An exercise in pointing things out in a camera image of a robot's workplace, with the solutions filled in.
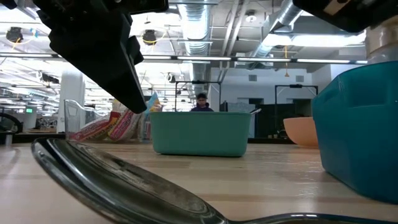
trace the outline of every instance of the black frame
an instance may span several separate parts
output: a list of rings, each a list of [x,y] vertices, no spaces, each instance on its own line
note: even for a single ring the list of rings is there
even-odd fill
[[[275,110],[275,130],[278,131],[278,87],[289,87],[289,88],[303,88],[303,87],[307,87],[307,88],[315,88],[315,93],[316,95],[318,95],[318,86],[315,85],[301,85],[301,84],[293,84],[293,85],[275,85],[275,106],[274,106],[274,110]]]
[[[191,83],[191,84],[218,84],[218,86],[220,87],[219,89],[219,96],[218,96],[218,111],[220,111],[221,109],[221,82],[208,82],[208,81],[201,81],[201,80],[196,80],[196,81],[175,81],[175,98],[174,98],[174,111],[177,112],[177,85],[179,83]]]

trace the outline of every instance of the blue bin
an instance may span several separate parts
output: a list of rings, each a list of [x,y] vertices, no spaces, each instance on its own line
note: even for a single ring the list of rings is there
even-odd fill
[[[398,203],[398,62],[342,73],[312,108],[324,169],[362,195]]]

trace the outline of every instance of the ceiling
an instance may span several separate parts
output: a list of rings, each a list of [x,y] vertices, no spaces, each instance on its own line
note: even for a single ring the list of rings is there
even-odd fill
[[[218,4],[211,8],[211,24],[210,33],[211,37],[209,43],[210,55],[220,56],[225,36],[228,31],[228,22],[231,19],[231,11],[233,8],[234,0],[218,0]],[[247,5],[247,10],[254,10],[256,17],[255,21],[246,21],[244,16],[240,26],[237,41],[235,41],[231,55],[244,54],[249,55],[250,52],[255,50],[262,42],[264,33],[262,27],[267,15],[277,12],[280,9],[280,0],[252,0]],[[237,18],[241,13],[239,9],[236,14],[233,30],[238,25]],[[185,43],[187,40],[183,38],[182,22],[180,16],[175,13],[148,13],[132,16],[133,24],[131,35],[139,37],[141,52],[143,55],[186,55]],[[315,23],[326,30],[323,21],[304,13],[297,21],[294,31],[295,33],[306,34],[314,33]],[[21,27],[24,40],[21,44],[14,44],[6,39],[7,31],[10,27]],[[157,42],[155,45],[148,46],[142,41],[142,36],[145,30],[155,30]],[[43,25],[37,18],[32,6],[22,7],[21,9],[8,10],[0,6],[0,52],[15,52],[15,53],[53,53],[49,47],[48,34],[50,29]],[[327,58],[327,59],[343,59],[343,60],[364,60],[365,47],[363,44],[352,45],[349,47],[301,47],[301,46],[277,46],[271,51],[273,57],[280,58]],[[58,60],[27,60],[23,58],[1,58],[0,57],[0,86],[7,85],[22,85],[34,91],[42,92],[43,95],[55,96],[53,100],[57,102],[59,98],[60,85],[51,84],[53,88],[43,88],[48,85],[38,78],[38,71],[46,73],[50,76],[58,78],[62,81],[62,72],[70,68],[70,64],[62,59]],[[168,81],[169,75],[173,75],[177,81],[191,80],[190,77],[190,64],[189,63],[140,63],[136,66],[139,74],[140,82],[143,87],[144,93],[150,95],[154,90],[158,91],[161,98],[169,98],[173,101],[175,85]],[[218,67],[218,63],[212,63],[213,67]],[[291,63],[288,64],[288,69],[306,69],[299,73],[312,72],[317,65],[309,63]],[[230,68],[226,74],[226,82],[237,84],[242,82],[240,76],[244,76],[253,72],[245,69]],[[285,70],[286,64],[275,63],[268,67],[274,71]],[[267,83],[271,82],[272,78],[266,80]],[[96,83],[90,79],[86,79],[86,103],[89,104],[94,99],[95,101],[103,101],[107,103],[110,108],[111,96],[101,90]],[[185,100],[189,107],[189,98],[193,96],[192,87],[185,85],[182,89],[182,94],[178,100]],[[15,91],[9,91],[9,88],[3,89],[3,98],[5,97],[20,97]],[[1,105],[10,106],[9,103],[1,103]]]

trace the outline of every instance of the teal plastic bin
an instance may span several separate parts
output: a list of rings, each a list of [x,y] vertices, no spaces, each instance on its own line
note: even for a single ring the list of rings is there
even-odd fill
[[[248,144],[249,113],[150,114],[154,150],[160,154],[240,157]]]
[[[325,170],[362,195],[398,203],[398,62],[342,73],[312,108]]]

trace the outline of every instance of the desk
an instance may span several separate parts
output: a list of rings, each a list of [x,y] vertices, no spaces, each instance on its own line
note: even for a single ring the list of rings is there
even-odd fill
[[[364,198],[325,173],[319,150],[249,144],[242,158],[157,155],[150,144],[92,144],[197,194],[232,220],[290,212],[398,221],[398,206]],[[109,221],[59,187],[28,144],[0,147],[1,223]]]

